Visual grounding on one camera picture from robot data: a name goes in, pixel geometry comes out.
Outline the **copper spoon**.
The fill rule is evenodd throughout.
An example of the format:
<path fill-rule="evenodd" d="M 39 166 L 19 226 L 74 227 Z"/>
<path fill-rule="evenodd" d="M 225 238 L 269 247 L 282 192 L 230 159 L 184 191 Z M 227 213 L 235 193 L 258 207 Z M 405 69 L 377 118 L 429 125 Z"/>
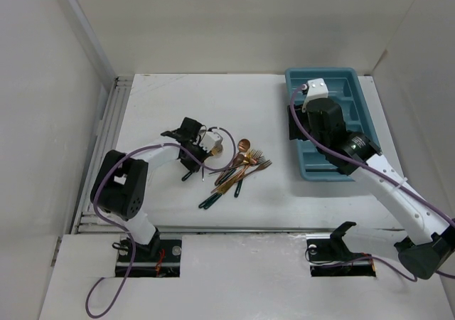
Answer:
<path fill-rule="evenodd" d="M 218 186 L 222 178 L 228 173 L 230 169 L 237 168 L 245 159 L 245 154 L 250 149 L 251 143 L 249 139 L 241 139 L 237 144 L 237 154 L 231 163 L 231 165 L 222 172 L 219 177 L 215 180 L 215 185 Z"/>

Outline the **silver round spoon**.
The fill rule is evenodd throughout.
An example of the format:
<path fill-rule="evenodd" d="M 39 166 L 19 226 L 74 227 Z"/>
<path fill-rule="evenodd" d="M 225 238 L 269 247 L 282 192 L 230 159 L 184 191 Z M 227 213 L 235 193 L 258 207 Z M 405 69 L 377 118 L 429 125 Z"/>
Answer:
<path fill-rule="evenodd" d="M 223 145 L 219 144 L 210 150 L 209 157 L 219 157 L 223 153 Z M 205 169 L 201 169 L 201 181 L 205 180 Z"/>

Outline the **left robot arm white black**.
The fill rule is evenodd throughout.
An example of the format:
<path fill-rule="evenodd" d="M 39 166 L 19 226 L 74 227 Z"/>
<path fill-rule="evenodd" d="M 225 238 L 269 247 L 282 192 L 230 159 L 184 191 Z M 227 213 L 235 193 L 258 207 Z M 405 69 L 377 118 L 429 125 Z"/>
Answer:
<path fill-rule="evenodd" d="M 191 173 L 211 155 L 223 138 L 186 117 L 181 126 L 167 130 L 142 149 L 127 154 L 117 150 L 105 154 L 90 194 L 97 216 L 118 226 L 128 235 L 127 248 L 149 261 L 159 252 L 160 232 L 141 209 L 146 183 L 152 171 L 179 160 Z"/>

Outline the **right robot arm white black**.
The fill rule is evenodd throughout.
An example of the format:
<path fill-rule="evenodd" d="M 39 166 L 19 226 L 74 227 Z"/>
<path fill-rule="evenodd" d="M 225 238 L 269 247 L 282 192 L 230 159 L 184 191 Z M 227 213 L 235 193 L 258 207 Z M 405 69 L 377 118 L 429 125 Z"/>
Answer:
<path fill-rule="evenodd" d="M 375 255 L 395 260 L 407 278 L 429 279 L 454 254 L 454 220 L 421 197 L 363 132 L 347 128 L 341 106 L 329 97 L 290 104 L 289 138 L 310 141 L 338 173 L 373 195 L 400 224 L 398 232 L 347 220 L 329 235 L 310 239 L 316 262 L 347 265 Z"/>

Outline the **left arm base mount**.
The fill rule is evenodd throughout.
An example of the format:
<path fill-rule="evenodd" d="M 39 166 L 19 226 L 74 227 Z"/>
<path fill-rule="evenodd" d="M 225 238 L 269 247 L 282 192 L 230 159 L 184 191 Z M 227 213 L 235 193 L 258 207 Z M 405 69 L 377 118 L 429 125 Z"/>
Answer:
<path fill-rule="evenodd" d="M 182 239 L 160 239 L 156 249 L 136 246 L 136 255 L 129 277 L 174 278 L 180 277 Z M 114 267 L 115 277 L 124 277 L 132 258 L 132 243 L 129 238 L 114 242 L 112 248 L 117 251 Z"/>

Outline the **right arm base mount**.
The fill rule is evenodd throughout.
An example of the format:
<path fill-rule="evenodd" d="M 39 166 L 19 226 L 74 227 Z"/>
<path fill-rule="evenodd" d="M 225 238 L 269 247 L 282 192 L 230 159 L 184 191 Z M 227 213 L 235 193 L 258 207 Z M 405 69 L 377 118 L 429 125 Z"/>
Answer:
<path fill-rule="evenodd" d="M 355 222 L 346 221 L 331 233 L 306 236 L 305 258 L 311 277 L 376 277 L 371 255 L 351 252 L 343 237 Z"/>

